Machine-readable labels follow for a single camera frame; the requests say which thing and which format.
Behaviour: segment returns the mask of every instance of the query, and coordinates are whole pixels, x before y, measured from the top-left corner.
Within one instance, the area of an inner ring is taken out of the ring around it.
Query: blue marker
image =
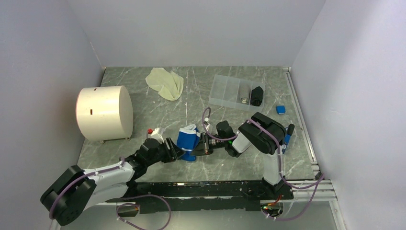
[[[286,148],[288,147],[289,140],[291,139],[293,131],[294,131],[294,124],[290,124],[288,126],[287,134],[285,136],[285,142],[282,145],[282,154],[285,154]]]

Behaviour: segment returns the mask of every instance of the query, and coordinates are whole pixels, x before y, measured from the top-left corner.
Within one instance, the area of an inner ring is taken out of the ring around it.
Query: white cloth
[[[170,101],[176,101],[183,91],[183,78],[163,68],[153,68],[145,81],[151,89],[158,91],[161,97]]]

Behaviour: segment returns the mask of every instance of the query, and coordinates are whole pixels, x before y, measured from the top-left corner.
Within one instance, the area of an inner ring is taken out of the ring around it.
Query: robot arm
[[[272,133],[279,144],[286,136],[285,128],[278,122],[261,113],[255,113],[251,120]],[[235,136],[233,129],[227,121],[216,125],[216,138],[231,138]],[[202,133],[201,140],[192,155],[212,154],[214,149],[225,148],[232,157],[239,157],[251,144],[265,153],[264,178],[262,180],[267,195],[278,197],[284,194],[285,198],[293,198],[290,187],[281,181],[278,170],[276,143],[262,133],[251,122],[243,123],[239,133],[233,141],[218,141]],[[73,222],[83,210],[110,200],[134,194],[136,179],[147,172],[149,166],[159,161],[163,163],[179,159],[184,151],[177,147],[170,138],[147,138],[140,149],[125,158],[123,161],[98,168],[82,170],[79,166],[69,167],[41,196],[41,203],[50,212],[50,217],[56,219],[61,226]]]
[[[50,211],[50,217],[64,226],[95,204],[125,196],[129,188],[136,188],[135,180],[144,175],[152,164],[159,161],[172,162],[183,154],[184,151],[170,138],[162,143],[148,138],[124,162],[98,169],[82,170],[77,165],[69,167],[45,191],[40,200]]]

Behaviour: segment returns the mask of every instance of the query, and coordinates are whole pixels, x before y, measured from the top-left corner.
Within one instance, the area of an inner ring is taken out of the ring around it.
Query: wire
[[[275,200],[275,202],[269,203],[268,206],[274,206],[276,203],[278,203],[282,198],[282,194],[278,196],[278,198]]]
[[[82,175],[82,176],[78,177],[76,180],[74,180],[74,181],[72,181],[70,184],[68,184],[68,186],[66,186],[66,187],[64,188],[64,190],[62,190],[62,192],[58,195],[58,197],[57,197],[57,198],[55,199],[55,201],[53,202],[53,204],[52,204],[52,206],[51,206],[51,208],[50,208],[50,210],[49,210],[49,218],[50,218],[50,219],[55,219],[55,218],[54,218],[54,211],[55,211],[56,205],[58,204],[58,202],[60,201],[60,199],[63,197],[63,195],[64,195],[72,186],[74,186],[77,182],[81,181],[82,179],[84,179],[84,178],[86,178],[86,177],[88,177],[88,176],[93,176],[93,175],[96,175],[97,173],[98,173],[98,174],[100,174],[100,173],[106,173],[106,172],[113,171],[113,170],[116,170],[116,169],[121,168],[121,167],[124,165],[124,163],[125,163],[124,157],[120,157],[120,161],[121,161],[121,164],[120,164],[120,165],[111,167],[111,168],[109,168],[109,169],[103,169],[103,170],[99,170],[99,171],[95,171],[95,172],[90,172],[90,173],[88,173],[88,174],[85,174],[85,175]]]
[[[310,207],[310,204],[312,203],[312,200],[313,200],[313,198],[315,197],[317,187],[318,187],[318,184],[316,184],[315,189],[314,189],[314,191],[313,191],[312,196],[310,197],[309,202],[306,204],[306,206],[303,208],[303,210],[302,210],[299,214],[297,214],[297,215],[294,216],[294,217],[289,217],[289,218],[274,218],[274,220],[276,220],[276,221],[290,221],[290,220],[297,219],[297,218],[299,218],[301,215],[303,215],[303,213],[305,213],[306,210]]]
[[[279,145],[278,140],[277,140],[270,132],[268,132],[266,129],[264,129],[262,126],[260,126],[260,125],[259,125],[258,123],[256,123],[255,121],[253,121],[251,118],[247,119],[247,121],[250,121],[252,124],[254,124],[256,127],[258,127],[262,132],[264,132],[265,134],[267,134],[267,135],[275,142],[276,147],[278,148],[278,153],[277,153],[277,154],[278,154],[279,176],[281,177],[281,179],[283,180],[283,182],[285,182],[285,184],[287,184],[288,186],[290,186],[290,187],[292,187],[292,188],[296,188],[296,189],[306,189],[306,188],[310,188],[310,187],[312,187],[312,186],[315,186],[315,189],[314,189],[314,191],[313,191],[312,196],[310,197],[309,202],[306,204],[306,206],[303,208],[303,210],[302,210],[299,214],[297,214],[297,215],[294,216],[294,217],[290,217],[290,218],[274,218],[274,220],[278,220],[278,221],[290,221],[290,220],[294,220],[294,219],[299,218],[301,215],[303,215],[303,213],[309,208],[310,204],[312,203],[312,200],[313,200],[313,198],[315,197],[315,194],[316,194],[317,187],[318,187],[320,181],[322,181],[322,180],[324,179],[324,174],[322,174],[322,175],[320,176],[320,178],[318,179],[318,181],[316,181],[315,183],[313,183],[313,184],[311,184],[311,185],[305,186],[305,187],[296,187],[296,186],[293,186],[291,183],[287,182],[287,181],[285,180],[285,178],[283,177],[283,175],[282,175],[282,158],[281,158],[282,153],[281,153],[281,147],[280,147],[280,145]]]
[[[273,218],[277,218],[280,217],[283,213],[283,203],[282,206],[281,204],[278,204],[279,207],[276,206],[265,206],[265,207],[261,207],[261,211],[262,213],[266,216],[266,218],[268,219],[269,217],[273,217]]]
[[[170,222],[171,217],[172,217],[172,210],[170,209],[169,203],[168,203],[164,198],[162,198],[162,197],[160,197],[160,196],[158,196],[158,195],[147,194],[147,195],[139,195],[139,196],[133,196],[133,197],[126,197],[126,198],[121,198],[121,199],[122,199],[122,200],[130,200],[130,199],[137,199],[137,198],[142,198],[142,197],[155,197],[155,198],[158,198],[158,199],[162,200],[162,201],[166,204],[166,206],[168,207],[168,210],[169,210],[168,221],[166,221],[165,225],[164,225],[162,228],[158,229],[158,230],[163,230],[164,228],[166,228],[166,227],[168,226],[169,222]],[[128,225],[130,225],[130,226],[132,226],[132,227],[134,227],[134,228],[136,228],[136,229],[139,229],[139,230],[146,230],[146,229],[143,229],[143,228],[141,228],[141,227],[139,227],[139,226],[137,226],[137,225],[131,223],[130,221],[125,220],[124,218],[122,218],[122,217],[120,217],[120,216],[118,215],[118,210],[119,210],[120,208],[124,207],[124,206],[133,206],[133,207],[136,207],[136,208],[138,208],[138,209],[140,210],[140,205],[136,205],[136,204],[133,204],[133,203],[124,203],[124,204],[120,205],[120,206],[116,209],[116,211],[115,211],[116,216],[117,216],[117,219],[121,220],[122,222],[124,222],[124,223],[126,223],[126,224],[128,224]]]
[[[210,107],[207,107],[207,108],[205,108],[205,109],[203,110],[203,114],[202,114],[202,126],[203,126],[204,131],[206,132],[206,134],[207,134],[209,137],[211,137],[211,138],[213,138],[213,139],[215,139],[215,140],[219,140],[219,141],[233,140],[233,139],[236,139],[236,138],[237,138],[237,135],[235,135],[235,136],[233,136],[233,137],[231,137],[231,138],[216,138],[216,137],[213,136],[211,133],[209,133],[209,131],[207,131],[207,129],[206,129],[206,126],[204,125],[204,115],[206,114],[206,111],[207,111],[207,110],[209,110],[209,115],[207,116],[207,118],[210,118],[210,114],[211,114],[211,112],[212,112],[212,110],[211,110]]]
[[[287,216],[287,215],[289,214],[289,212],[290,212],[290,210],[292,209],[292,206],[293,206],[293,204],[295,203],[295,201],[296,201],[296,200],[293,200],[293,201],[291,202],[291,204],[289,205],[288,211],[287,211],[287,212],[284,212],[284,213],[281,215],[281,217],[282,217],[282,216]]]

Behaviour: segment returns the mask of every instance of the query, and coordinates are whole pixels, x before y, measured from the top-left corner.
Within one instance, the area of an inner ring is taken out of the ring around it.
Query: small blue block
[[[276,113],[277,114],[285,114],[285,106],[283,106],[283,105],[276,106]]]

